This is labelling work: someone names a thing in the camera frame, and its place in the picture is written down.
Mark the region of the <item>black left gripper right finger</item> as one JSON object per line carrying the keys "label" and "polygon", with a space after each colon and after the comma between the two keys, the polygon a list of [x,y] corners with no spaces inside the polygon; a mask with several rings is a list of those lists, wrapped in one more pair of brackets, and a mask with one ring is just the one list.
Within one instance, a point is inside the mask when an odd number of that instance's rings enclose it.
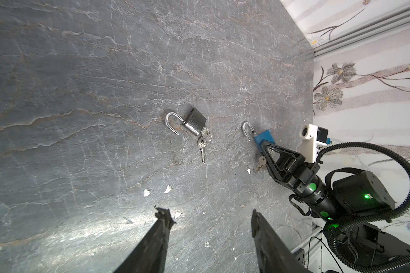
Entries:
{"label": "black left gripper right finger", "polygon": [[260,273],[309,273],[256,209],[252,212],[251,229]]}

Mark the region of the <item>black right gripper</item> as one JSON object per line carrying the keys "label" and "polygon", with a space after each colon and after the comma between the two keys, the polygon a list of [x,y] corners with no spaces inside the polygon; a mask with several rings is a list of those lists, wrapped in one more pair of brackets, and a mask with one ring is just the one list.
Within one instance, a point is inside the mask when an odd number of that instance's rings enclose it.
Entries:
{"label": "black right gripper", "polygon": [[304,163],[303,154],[269,141],[261,143],[267,169],[275,181],[289,181],[287,185],[297,196],[310,196],[323,184],[317,172],[318,163]]}

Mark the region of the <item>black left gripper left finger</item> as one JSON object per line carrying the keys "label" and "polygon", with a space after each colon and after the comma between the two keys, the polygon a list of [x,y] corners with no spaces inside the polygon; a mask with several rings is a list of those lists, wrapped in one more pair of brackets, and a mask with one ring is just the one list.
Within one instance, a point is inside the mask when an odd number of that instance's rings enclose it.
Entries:
{"label": "black left gripper left finger", "polygon": [[165,271],[170,231],[176,222],[169,209],[157,207],[156,222],[128,255],[116,273],[162,273]]}

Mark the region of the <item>blue padlock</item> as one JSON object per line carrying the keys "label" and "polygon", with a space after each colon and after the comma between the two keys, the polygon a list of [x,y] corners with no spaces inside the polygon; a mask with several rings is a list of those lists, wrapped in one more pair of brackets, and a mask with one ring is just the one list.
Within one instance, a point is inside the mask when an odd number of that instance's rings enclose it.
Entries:
{"label": "blue padlock", "polygon": [[247,121],[242,123],[241,130],[248,141],[250,141],[251,139],[255,141],[256,146],[262,155],[264,154],[264,150],[261,145],[264,141],[275,144],[273,136],[269,130],[257,134],[253,126]]}

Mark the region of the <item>silver keys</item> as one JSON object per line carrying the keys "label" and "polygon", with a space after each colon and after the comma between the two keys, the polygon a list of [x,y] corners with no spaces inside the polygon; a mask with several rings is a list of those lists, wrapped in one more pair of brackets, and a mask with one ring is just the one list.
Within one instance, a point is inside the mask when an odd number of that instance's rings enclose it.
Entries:
{"label": "silver keys", "polygon": [[200,133],[200,137],[198,139],[197,145],[200,149],[201,160],[202,163],[206,163],[206,155],[205,155],[205,148],[207,147],[208,143],[212,141],[212,134],[211,130],[208,127],[204,127]]}

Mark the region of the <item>black padlock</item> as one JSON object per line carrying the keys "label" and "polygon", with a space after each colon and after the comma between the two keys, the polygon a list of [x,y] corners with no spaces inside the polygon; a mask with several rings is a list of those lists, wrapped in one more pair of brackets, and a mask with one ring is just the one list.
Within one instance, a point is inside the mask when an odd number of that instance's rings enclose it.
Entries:
{"label": "black padlock", "polygon": [[166,127],[173,132],[176,135],[179,135],[179,133],[172,128],[172,126],[169,124],[169,118],[173,116],[177,118],[178,120],[181,121],[181,124],[188,129],[190,133],[193,133],[195,136],[199,136],[202,133],[203,128],[206,125],[207,118],[196,108],[192,108],[191,111],[189,112],[189,115],[187,116],[186,119],[183,119],[178,113],[176,112],[169,112],[165,116],[165,125]]}

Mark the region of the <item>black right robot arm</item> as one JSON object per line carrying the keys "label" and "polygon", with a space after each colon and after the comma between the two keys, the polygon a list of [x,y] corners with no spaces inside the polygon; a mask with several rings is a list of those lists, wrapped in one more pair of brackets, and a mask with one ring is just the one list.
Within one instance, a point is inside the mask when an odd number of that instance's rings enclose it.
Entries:
{"label": "black right robot arm", "polygon": [[383,183],[371,171],[345,167],[344,178],[318,176],[322,157],[345,148],[380,152],[397,162],[410,180],[410,162],[385,147],[366,142],[345,142],[325,147],[308,163],[303,154],[272,142],[261,143],[261,154],[271,178],[292,191],[291,199],[308,206],[308,215],[324,220],[323,234],[331,252],[347,267],[360,273],[386,273],[410,266],[410,245],[377,227],[410,211],[410,190],[396,205]]}

